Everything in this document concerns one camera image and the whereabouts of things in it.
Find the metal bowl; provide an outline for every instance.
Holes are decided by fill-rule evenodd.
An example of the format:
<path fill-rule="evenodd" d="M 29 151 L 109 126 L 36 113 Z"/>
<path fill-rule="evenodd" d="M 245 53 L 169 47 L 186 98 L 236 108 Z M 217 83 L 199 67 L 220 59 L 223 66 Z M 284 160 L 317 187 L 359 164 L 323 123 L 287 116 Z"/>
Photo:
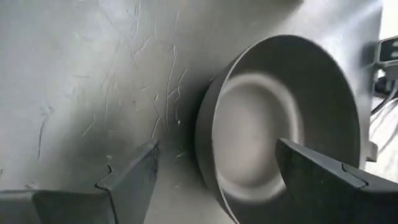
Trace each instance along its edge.
<path fill-rule="evenodd" d="M 237 222 L 302 218 L 275 161 L 277 138 L 359 166 L 358 114 L 343 72 L 321 47 L 291 35 L 241 54 L 212 83 L 198 115 L 200 169 Z"/>

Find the stainless steel bowl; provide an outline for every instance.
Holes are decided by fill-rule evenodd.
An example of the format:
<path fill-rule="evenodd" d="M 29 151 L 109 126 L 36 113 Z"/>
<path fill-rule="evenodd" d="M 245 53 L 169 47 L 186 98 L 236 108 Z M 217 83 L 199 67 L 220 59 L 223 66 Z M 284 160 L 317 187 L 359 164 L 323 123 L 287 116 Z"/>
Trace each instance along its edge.
<path fill-rule="evenodd" d="M 280 137 L 359 166 L 358 114 L 342 71 L 321 47 L 291 35 L 240 55 L 212 83 L 198 115 L 202 174 L 237 222 L 302 218 L 275 161 Z"/>

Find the wire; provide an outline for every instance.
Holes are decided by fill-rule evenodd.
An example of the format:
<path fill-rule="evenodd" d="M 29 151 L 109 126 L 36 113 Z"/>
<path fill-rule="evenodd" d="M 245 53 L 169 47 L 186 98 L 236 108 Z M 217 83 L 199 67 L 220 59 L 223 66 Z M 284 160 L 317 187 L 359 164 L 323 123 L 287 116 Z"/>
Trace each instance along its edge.
<path fill-rule="evenodd" d="M 398 81 L 393 81 L 392 84 L 392 90 L 390 92 L 390 95 L 385 98 L 379 105 L 377 105 L 371 112 L 371 115 L 376 114 L 377 112 L 379 112 L 388 102 L 390 102 L 393 97 L 395 96 L 395 94 L 398 92 Z"/>

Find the metal plate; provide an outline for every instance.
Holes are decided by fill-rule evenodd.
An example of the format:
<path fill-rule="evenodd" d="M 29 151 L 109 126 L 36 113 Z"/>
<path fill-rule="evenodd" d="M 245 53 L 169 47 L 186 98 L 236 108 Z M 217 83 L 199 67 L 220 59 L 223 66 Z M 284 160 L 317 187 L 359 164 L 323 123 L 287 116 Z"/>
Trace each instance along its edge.
<path fill-rule="evenodd" d="M 365 146 L 380 17 L 377 0 L 0 1 L 0 189 L 78 187 L 153 137 L 146 223 L 231 223 L 193 156 L 211 80 L 259 40 L 306 37 L 343 69 Z"/>

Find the scratched metal surface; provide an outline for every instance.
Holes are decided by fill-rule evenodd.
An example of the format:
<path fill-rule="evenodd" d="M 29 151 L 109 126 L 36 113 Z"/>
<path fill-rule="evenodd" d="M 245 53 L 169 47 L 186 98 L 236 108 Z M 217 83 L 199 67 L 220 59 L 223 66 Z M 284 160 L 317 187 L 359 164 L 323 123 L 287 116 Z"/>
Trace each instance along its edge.
<path fill-rule="evenodd" d="M 231 223 L 192 153 L 212 78 L 259 40 L 306 37 L 344 71 L 367 148 L 380 13 L 377 0 L 3 0 L 0 189 L 73 189 L 159 138 L 146 223 Z"/>

